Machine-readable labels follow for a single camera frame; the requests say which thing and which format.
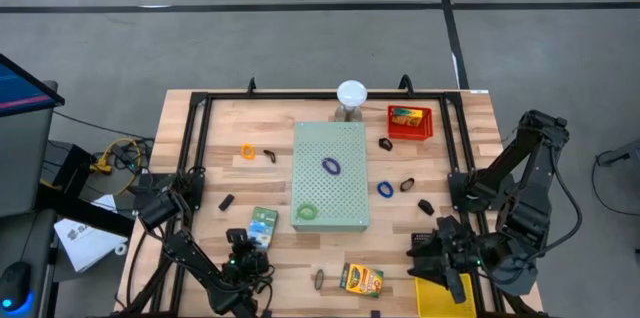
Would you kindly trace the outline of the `green perforated metal shelf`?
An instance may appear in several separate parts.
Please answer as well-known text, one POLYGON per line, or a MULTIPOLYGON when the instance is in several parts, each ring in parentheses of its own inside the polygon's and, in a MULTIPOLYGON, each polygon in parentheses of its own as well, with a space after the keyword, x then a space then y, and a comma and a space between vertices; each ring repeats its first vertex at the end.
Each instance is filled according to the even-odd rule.
POLYGON ((369 227, 362 123, 295 125, 290 206, 290 223, 298 232, 354 233, 369 227))

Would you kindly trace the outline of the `white globe table lamp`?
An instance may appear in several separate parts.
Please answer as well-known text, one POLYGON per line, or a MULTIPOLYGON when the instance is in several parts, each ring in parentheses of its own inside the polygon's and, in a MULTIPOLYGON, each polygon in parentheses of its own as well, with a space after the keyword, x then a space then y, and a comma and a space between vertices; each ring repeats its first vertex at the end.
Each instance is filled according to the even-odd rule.
POLYGON ((368 97, 366 87, 357 80, 347 80, 339 85, 336 93, 340 105, 334 113, 334 120, 336 122, 361 122, 361 105, 368 97))

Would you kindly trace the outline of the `black floor stand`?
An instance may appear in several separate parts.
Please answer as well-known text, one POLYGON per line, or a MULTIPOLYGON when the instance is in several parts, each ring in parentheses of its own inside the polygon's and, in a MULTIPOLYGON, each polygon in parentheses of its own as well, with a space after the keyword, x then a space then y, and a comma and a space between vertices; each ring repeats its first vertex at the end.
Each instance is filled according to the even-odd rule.
POLYGON ((87 187, 92 156, 82 148, 47 140, 35 207, 52 209, 62 218, 128 238, 134 221, 117 208, 93 205, 80 197, 87 187))

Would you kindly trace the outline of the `black plastic basket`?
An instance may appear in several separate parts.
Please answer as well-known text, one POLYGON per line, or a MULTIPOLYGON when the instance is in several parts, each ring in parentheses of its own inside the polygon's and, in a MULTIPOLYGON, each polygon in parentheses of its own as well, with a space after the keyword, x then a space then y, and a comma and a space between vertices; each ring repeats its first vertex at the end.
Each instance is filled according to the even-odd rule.
POLYGON ((419 255, 440 250, 441 241, 437 231, 432 231, 430 233, 412 233, 411 247, 407 254, 419 255))

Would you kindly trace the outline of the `black computer mouse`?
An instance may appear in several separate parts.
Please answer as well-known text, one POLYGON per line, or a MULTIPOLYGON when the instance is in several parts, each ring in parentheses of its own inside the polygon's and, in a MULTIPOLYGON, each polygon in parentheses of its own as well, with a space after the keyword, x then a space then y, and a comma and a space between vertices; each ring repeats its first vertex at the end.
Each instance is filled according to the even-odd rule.
POLYGON ((30 287, 31 265, 17 261, 0 275, 0 312, 20 314, 29 309, 33 301, 30 287))

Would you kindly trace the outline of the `small white paper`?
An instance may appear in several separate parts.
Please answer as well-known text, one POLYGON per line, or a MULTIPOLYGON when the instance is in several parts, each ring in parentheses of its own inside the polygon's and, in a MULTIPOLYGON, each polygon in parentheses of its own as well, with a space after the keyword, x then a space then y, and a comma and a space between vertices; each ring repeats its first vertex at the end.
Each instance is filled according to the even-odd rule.
POLYGON ((111 212, 118 212, 115 199, 111 194, 103 195, 100 198, 92 201, 91 204, 111 212))

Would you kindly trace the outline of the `yellow green crayon box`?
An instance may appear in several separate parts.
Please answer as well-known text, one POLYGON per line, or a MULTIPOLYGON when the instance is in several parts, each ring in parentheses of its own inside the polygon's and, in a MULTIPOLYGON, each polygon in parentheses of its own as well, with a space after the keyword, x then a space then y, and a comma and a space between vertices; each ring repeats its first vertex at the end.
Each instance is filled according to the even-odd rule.
POLYGON ((272 241, 278 212, 263 207, 255 207, 249 221, 247 234, 258 250, 266 251, 272 241))
POLYGON ((345 263, 340 287, 347 292, 378 298, 383 288, 384 273, 369 266, 345 263))
POLYGON ((419 126, 424 118, 424 113, 420 109, 410 109, 404 107, 393 107, 391 109, 391 122, 402 126, 419 126))

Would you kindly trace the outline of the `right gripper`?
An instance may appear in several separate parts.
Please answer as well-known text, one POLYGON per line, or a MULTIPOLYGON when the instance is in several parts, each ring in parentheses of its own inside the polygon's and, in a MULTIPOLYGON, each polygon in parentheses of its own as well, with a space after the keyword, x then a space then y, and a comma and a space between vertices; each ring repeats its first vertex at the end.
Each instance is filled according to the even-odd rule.
POLYGON ((441 278, 446 273, 446 285, 456 304, 466 301, 464 285, 458 272, 480 266, 474 235, 453 216, 436 220, 436 245, 412 247, 406 255, 413 261, 407 270, 418 278, 441 278))

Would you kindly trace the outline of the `dark grey side desk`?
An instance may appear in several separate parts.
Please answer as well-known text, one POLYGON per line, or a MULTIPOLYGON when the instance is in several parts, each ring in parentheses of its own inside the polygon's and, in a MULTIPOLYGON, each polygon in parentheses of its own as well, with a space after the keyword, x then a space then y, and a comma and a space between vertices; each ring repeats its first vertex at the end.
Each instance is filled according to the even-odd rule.
POLYGON ((56 214, 51 210, 0 218, 0 278, 16 262, 30 266, 25 303, 12 312, 5 311, 0 286, 0 318, 45 318, 48 310, 51 273, 50 245, 56 214))

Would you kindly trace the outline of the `black metal table frame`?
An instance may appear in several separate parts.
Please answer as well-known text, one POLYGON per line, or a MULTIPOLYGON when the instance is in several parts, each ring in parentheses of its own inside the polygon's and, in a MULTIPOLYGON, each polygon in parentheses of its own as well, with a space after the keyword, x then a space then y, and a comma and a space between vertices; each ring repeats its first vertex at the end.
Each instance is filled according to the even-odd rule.
POLYGON ((192 233, 206 255, 224 262, 230 253, 226 231, 246 227, 255 207, 273 209, 278 221, 268 256, 275 272, 272 286, 258 300, 275 316, 416 316, 406 252, 412 233, 435 225, 418 204, 427 200, 437 215, 450 214, 448 174, 485 167, 502 152, 490 95, 447 89, 370 93, 362 107, 368 184, 413 179, 414 185, 388 199, 371 191, 370 224, 361 233, 301 233, 290 223, 294 127, 331 120, 338 105, 333 90, 221 89, 211 101, 204 96, 201 90, 167 92, 151 171, 204 168, 192 233), (424 141, 390 138, 389 105, 430 108, 433 136, 424 141), (381 270, 380 296, 342 289, 345 263, 381 270))

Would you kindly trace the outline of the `monitor with blue screen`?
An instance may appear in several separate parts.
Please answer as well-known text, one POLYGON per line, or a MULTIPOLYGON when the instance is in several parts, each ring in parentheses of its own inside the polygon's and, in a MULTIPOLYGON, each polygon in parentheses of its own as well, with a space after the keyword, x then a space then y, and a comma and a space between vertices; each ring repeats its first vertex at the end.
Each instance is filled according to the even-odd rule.
POLYGON ((0 117, 63 106, 65 99, 0 54, 0 117))

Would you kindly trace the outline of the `red plastic basket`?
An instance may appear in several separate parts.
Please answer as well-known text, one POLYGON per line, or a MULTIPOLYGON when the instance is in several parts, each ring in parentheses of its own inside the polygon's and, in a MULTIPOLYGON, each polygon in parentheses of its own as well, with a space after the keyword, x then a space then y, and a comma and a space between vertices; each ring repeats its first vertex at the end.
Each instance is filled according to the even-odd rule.
POLYGON ((387 112, 387 132, 389 137, 392 139, 424 141, 433 136, 432 120, 433 120, 433 114, 430 108, 389 105, 388 112, 387 112), (416 127, 395 125, 391 122, 391 109, 393 107, 420 109, 424 113, 424 118, 421 124, 416 127))

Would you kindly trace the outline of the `yellow plastic basket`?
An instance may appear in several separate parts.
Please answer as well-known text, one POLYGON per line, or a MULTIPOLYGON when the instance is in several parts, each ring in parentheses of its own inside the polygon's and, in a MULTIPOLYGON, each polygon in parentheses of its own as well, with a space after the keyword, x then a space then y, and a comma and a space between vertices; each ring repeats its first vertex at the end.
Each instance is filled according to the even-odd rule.
POLYGON ((415 278, 417 310, 420 318, 476 318, 474 294, 470 275, 460 275, 466 300, 456 303, 443 286, 415 278))

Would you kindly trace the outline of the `large white paper sheet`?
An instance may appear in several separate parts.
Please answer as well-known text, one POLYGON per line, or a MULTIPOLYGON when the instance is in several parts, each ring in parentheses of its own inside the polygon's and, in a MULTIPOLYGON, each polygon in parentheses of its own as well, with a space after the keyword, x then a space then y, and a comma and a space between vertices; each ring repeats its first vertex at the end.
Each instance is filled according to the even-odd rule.
POLYGON ((123 236, 69 219, 58 221, 54 229, 76 272, 83 272, 109 253, 114 253, 117 245, 128 243, 123 236))

